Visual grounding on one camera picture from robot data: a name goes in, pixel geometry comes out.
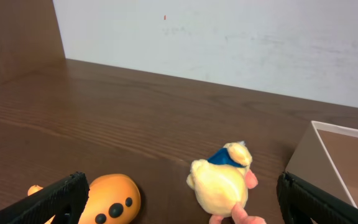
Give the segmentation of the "white cardboard box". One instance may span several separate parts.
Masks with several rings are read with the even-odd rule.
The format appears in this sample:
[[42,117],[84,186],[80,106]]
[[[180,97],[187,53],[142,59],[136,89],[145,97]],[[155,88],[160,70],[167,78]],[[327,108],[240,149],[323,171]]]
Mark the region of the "white cardboard box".
[[358,129],[312,121],[285,170],[358,208]]

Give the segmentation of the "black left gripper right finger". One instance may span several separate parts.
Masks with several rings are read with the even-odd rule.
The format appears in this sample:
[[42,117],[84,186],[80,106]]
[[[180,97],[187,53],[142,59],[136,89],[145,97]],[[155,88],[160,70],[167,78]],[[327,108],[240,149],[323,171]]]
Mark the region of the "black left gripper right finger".
[[358,224],[358,209],[313,184],[283,172],[277,198],[285,224]]

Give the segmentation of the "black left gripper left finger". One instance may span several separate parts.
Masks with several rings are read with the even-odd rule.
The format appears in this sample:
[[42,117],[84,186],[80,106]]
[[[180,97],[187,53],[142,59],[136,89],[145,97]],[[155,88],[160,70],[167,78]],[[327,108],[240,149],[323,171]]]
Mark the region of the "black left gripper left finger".
[[0,210],[1,224],[77,224],[85,209],[90,187],[82,172],[75,172]]

